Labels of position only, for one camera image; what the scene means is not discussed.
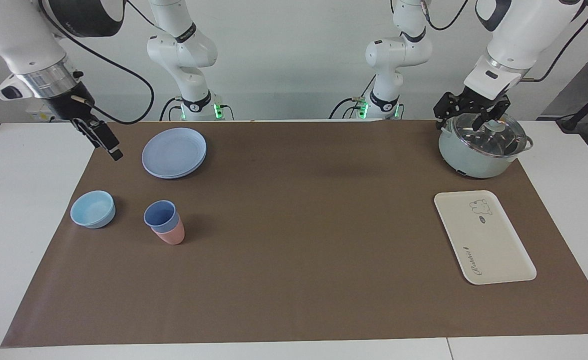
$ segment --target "logo on cutting board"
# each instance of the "logo on cutting board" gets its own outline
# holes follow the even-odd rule
[[[467,253],[467,260],[469,261],[469,264],[472,265],[472,271],[474,272],[474,274],[478,276],[483,275],[483,272],[481,271],[481,269],[478,268],[478,265],[476,264],[476,260],[474,260],[474,255],[472,255],[472,251],[466,246],[463,246],[463,249],[465,249],[465,252]]]
[[[485,199],[470,202],[469,207],[472,208],[474,214],[492,215],[492,209],[490,209],[490,206]]]

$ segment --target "blue object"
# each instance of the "blue object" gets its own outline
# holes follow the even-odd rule
[[[69,216],[77,225],[89,229],[102,228],[114,219],[116,206],[107,192],[96,190],[80,196],[72,205]]]
[[[207,143],[196,130],[165,130],[145,145],[141,160],[145,170],[161,179],[177,179],[195,171],[205,160]]]
[[[168,233],[178,225],[179,215],[176,211],[176,206],[168,200],[160,200],[152,203],[143,219],[148,227],[159,234]]]

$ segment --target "stacked cups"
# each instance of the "stacked cups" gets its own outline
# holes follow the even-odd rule
[[[147,226],[152,228],[160,239],[170,245],[177,245],[185,239],[185,228],[176,212],[176,206],[168,200],[152,203],[143,215]]]

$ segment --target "pot lid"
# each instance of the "pot lid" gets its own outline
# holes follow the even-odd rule
[[[462,114],[451,119],[453,133],[473,150],[492,157],[510,157],[527,146],[525,130],[507,114],[474,130],[472,125],[478,116]]]

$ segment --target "stack of plates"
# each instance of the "stack of plates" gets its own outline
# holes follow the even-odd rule
[[[199,132],[177,127],[152,137],[145,145],[143,167],[157,178],[182,178],[195,171],[206,154],[207,144]]]

